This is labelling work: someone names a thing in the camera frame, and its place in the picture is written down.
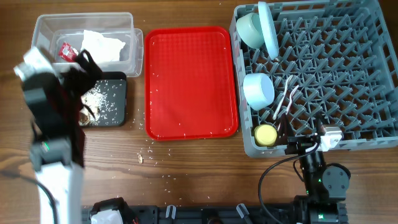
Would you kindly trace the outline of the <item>yellow cup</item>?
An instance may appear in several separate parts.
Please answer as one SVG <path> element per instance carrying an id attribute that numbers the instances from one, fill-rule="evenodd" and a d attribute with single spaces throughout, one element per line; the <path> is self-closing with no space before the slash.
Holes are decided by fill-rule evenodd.
<path id="1" fill-rule="evenodd" d="M 254 139 L 259 146 L 271 147 L 277 139 L 276 129 L 268 124 L 261 124 L 254 129 Z"/>

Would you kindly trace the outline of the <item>pink plastic fork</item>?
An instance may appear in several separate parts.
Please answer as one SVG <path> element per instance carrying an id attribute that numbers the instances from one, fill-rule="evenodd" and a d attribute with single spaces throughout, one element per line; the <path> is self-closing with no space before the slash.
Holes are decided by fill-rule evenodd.
<path id="1" fill-rule="evenodd" d="M 298 88 L 299 88 L 299 85 L 295 86 L 295 88 L 290 92 L 290 95 L 289 95 L 289 104 L 288 104 L 288 106 L 287 106 L 285 115 L 288 115 L 288 113 L 289 113 L 290 107 L 292 106 L 292 103 L 293 103 L 293 96 L 294 96 L 295 92 L 298 90 Z"/>

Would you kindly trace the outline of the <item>light blue bowl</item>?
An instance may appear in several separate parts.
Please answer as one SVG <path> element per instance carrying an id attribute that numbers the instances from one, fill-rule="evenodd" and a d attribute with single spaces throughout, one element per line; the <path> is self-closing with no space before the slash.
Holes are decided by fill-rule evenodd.
<path id="1" fill-rule="evenodd" d="M 261 110 L 274 102 L 275 91 L 272 80 L 265 73 L 251 73 L 244 77 L 243 93 L 248 105 Z"/>

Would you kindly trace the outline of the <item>white plastic spoon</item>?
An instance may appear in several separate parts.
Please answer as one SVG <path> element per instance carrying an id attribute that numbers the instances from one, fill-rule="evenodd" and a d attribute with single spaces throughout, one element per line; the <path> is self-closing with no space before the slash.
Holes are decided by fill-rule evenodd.
<path id="1" fill-rule="evenodd" d="M 278 105 L 277 105 L 276 110 L 274 111 L 274 114 L 273 114 L 273 117 L 272 117 L 273 120 L 276 120 L 276 119 L 277 119 L 277 116 L 278 116 L 278 114 L 279 114 L 280 108 L 281 108 L 281 106 L 282 106 L 282 104 L 283 104 L 283 101 L 284 101 L 284 98 L 285 98 L 285 96 L 286 96 L 286 94 L 287 94 L 287 90 L 288 90 L 288 87 L 289 87 L 289 83 L 291 82 L 292 79 L 293 79 L 293 75 L 289 76 L 288 79 L 285 81 L 284 92 L 283 92 L 283 94 L 282 94 L 282 98 L 281 98 L 281 99 L 279 100 L 279 102 L 278 102 Z"/>

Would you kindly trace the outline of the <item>green bowl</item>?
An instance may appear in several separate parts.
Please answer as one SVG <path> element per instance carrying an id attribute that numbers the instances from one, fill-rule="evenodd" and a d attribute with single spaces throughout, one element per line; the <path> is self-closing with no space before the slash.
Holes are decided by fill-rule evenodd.
<path id="1" fill-rule="evenodd" d="M 264 44 L 259 15 L 251 12 L 236 21 L 241 40 L 250 48 L 258 49 Z"/>

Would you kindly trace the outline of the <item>light blue plate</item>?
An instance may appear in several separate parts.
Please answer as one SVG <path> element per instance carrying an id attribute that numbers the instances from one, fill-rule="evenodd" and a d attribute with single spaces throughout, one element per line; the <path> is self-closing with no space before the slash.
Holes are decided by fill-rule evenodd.
<path id="1" fill-rule="evenodd" d="M 279 44 L 272 13 L 268 3 L 259 1 L 257 4 L 264 43 L 271 60 L 279 56 Z"/>

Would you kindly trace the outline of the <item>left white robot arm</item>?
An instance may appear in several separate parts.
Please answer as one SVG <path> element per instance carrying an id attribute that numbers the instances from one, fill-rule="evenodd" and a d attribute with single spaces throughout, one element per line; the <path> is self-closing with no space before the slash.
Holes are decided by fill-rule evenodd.
<path id="1" fill-rule="evenodd" d="M 103 72 L 87 50 L 74 59 L 75 66 L 58 72 L 37 47 L 14 67 L 21 79 L 26 105 L 34 117 L 30 161 L 33 178 L 9 170 L 1 174 L 37 186 L 41 223 L 81 223 L 85 134 L 79 125 L 85 108 L 81 97 L 100 80 L 122 80 L 123 72 Z"/>

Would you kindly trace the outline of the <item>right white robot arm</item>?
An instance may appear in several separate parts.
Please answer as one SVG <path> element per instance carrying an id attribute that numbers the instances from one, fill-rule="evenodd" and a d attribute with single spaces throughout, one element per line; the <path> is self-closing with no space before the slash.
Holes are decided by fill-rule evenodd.
<path id="1" fill-rule="evenodd" d="M 345 205 L 351 172 L 339 163 L 325 162 L 323 153 L 337 146 L 343 138 L 340 127 L 329 124 L 318 113 L 315 117 L 315 133 L 296 136 L 286 115 L 282 115 L 277 131 L 277 141 L 285 143 L 285 153 L 291 155 L 268 167 L 261 175 L 257 196 L 261 210 L 275 223 L 347 223 Z M 305 185 L 306 194 L 297 195 L 283 212 L 280 208 L 267 207 L 262 198 L 262 183 L 266 175 L 277 166 L 290 162 L 300 163 L 296 172 Z"/>

